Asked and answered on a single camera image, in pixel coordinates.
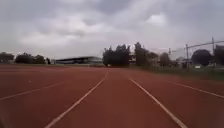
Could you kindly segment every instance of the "running track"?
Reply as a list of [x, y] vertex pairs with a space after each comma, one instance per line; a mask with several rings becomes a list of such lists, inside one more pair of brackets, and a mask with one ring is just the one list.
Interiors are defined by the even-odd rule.
[[223, 128], [223, 120], [223, 82], [0, 65], [0, 128]]

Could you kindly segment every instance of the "cloudy sky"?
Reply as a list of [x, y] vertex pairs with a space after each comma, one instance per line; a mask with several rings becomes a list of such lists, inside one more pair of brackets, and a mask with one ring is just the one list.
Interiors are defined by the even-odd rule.
[[224, 40], [223, 0], [0, 0], [0, 51], [100, 56], [140, 42], [163, 51]]

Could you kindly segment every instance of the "grass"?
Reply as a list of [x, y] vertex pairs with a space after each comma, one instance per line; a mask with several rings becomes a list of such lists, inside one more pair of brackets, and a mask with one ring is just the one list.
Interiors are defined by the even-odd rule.
[[140, 67], [141, 70], [146, 70], [154, 73], [174, 74], [181, 76], [196, 76], [204, 79], [224, 80], [224, 70], [215, 68], [200, 68], [200, 69], [181, 69], [170, 67]]

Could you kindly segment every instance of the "building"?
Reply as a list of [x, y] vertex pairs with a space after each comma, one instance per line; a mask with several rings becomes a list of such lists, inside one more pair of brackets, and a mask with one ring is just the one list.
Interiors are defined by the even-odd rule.
[[55, 64], [102, 64], [103, 61], [95, 56], [81, 56], [55, 60]]

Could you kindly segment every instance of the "white lane line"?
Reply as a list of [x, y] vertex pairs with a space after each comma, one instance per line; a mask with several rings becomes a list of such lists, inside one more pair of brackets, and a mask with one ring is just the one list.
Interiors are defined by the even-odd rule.
[[193, 87], [190, 87], [190, 86], [187, 86], [187, 85], [178, 84], [178, 83], [174, 83], [174, 82], [170, 82], [170, 81], [167, 81], [167, 82], [168, 83], [171, 83], [171, 84], [174, 84], [174, 85], [179, 85], [179, 86], [182, 86], [182, 87], [185, 87], [185, 88], [190, 88], [190, 89], [193, 89], [195, 91], [203, 92], [203, 93], [206, 93], [206, 94], [209, 94], [209, 95], [216, 96], [216, 97], [219, 97], [219, 98], [223, 98], [224, 99], [224, 96], [219, 95], [219, 94], [216, 94], [216, 93], [204, 91], [204, 90], [201, 90], [201, 89], [193, 88]]
[[30, 94], [30, 93], [41, 91], [41, 90], [48, 89], [48, 88], [53, 88], [53, 87], [59, 86], [63, 83], [65, 83], [65, 82], [60, 82], [60, 83], [53, 84], [53, 85], [50, 85], [50, 86], [47, 86], [47, 87], [43, 87], [43, 88], [39, 88], [39, 89], [35, 89], [35, 90], [30, 90], [30, 91], [27, 91], [27, 92], [18, 93], [18, 94], [15, 94], [15, 95], [2, 97], [2, 98], [0, 98], [0, 101], [10, 99], [10, 98], [14, 98], [14, 97], [18, 97], [18, 96], [22, 96], [22, 95], [26, 95], [26, 94]]
[[53, 127], [59, 120], [61, 120], [67, 113], [69, 113], [72, 109], [74, 109], [77, 105], [79, 105], [92, 91], [94, 91], [108, 76], [108, 73], [103, 77], [103, 79], [98, 82], [91, 90], [89, 90], [83, 97], [81, 97], [78, 101], [76, 101], [71, 107], [69, 107], [66, 111], [61, 113], [58, 117], [53, 119], [47, 126], [44, 128]]
[[170, 112], [162, 103], [160, 103], [152, 94], [150, 94], [146, 89], [144, 89], [140, 84], [138, 84], [133, 79], [129, 78], [135, 85], [142, 89], [150, 98], [152, 98], [181, 128], [188, 128], [180, 119], [178, 119], [172, 112]]

